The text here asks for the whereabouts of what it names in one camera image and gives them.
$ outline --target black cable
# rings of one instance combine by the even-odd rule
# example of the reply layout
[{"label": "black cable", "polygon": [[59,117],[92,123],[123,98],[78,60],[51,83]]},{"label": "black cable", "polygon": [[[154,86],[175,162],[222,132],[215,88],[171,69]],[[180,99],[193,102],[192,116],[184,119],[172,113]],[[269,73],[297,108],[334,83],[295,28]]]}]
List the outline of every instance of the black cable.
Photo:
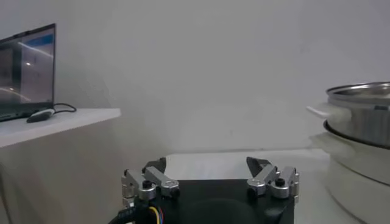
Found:
[{"label": "black cable", "polygon": [[[72,108],[72,110],[55,110],[55,106],[67,106],[67,107],[70,107],[70,108]],[[70,105],[70,104],[67,104],[67,103],[55,103],[54,105],[53,105],[53,109],[54,109],[54,114],[58,114],[58,113],[62,113],[62,112],[70,112],[70,113],[74,113],[74,112],[76,112],[77,111],[77,108],[76,107],[74,107],[74,106],[72,106],[72,105]]]},{"label": "black cable", "polygon": [[126,224],[134,222],[135,208],[127,208],[118,212],[118,215],[113,218],[108,224]]}]

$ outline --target yellow wire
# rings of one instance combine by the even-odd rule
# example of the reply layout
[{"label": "yellow wire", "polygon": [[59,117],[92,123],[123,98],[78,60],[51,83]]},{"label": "yellow wire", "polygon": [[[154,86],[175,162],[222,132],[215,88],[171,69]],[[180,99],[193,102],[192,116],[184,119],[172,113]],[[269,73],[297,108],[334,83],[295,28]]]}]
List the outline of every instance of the yellow wire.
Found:
[{"label": "yellow wire", "polygon": [[154,211],[154,214],[156,214],[157,224],[160,224],[160,216],[158,214],[158,211],[155,207],[149,207],[150,210]]}]

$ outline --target stainless steel pot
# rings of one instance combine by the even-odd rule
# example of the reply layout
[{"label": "stainless steel pot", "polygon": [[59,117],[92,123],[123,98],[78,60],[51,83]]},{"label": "stainless steel pot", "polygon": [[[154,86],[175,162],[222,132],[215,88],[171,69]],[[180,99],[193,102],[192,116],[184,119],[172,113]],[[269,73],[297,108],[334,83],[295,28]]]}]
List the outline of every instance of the stainless steel pot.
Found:
[{"label": "stainless steel pot", "polygon": [[349,140],[390,149],[390,82],[327,90],[328,102],[307,107],[326,119],[328,131]]}]

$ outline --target white table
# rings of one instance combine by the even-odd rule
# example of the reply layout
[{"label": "white table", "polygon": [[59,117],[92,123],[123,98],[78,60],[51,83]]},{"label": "white table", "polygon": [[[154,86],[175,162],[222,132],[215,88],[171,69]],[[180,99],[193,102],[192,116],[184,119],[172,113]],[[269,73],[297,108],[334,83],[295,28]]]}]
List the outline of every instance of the white table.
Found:
[{"label": "white table", "polygon": [[[114,109],[78,109],[75,113],[59,113],[49,120],[28,124],[26,119],[0,122],[0,148],[35,138],[44,137],[61,131],[83,127],[93,123],[119,117],[121,110]],[[0,191],[0,223],[10,223],[7,219],[5,204]]]},{"label": "white table", "polygon": [[173,154],[166,157],[165,174],[176,180],[248,179],[246,157],[268,159],[278,167],[294,166],[300,172],[297,224],[357,224],[324,187],[329,156],[319,149],[270,150],[236,153]]}]

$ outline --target laptop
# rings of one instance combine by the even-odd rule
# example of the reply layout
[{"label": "laptop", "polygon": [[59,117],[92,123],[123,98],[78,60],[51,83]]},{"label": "laptop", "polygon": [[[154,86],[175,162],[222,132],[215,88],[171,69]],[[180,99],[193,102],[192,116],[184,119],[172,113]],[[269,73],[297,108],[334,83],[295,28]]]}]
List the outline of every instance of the laptop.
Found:
[{"label": "laptop", "polygon": [[0,40],[0,121],[52,108],[55,24]]}]

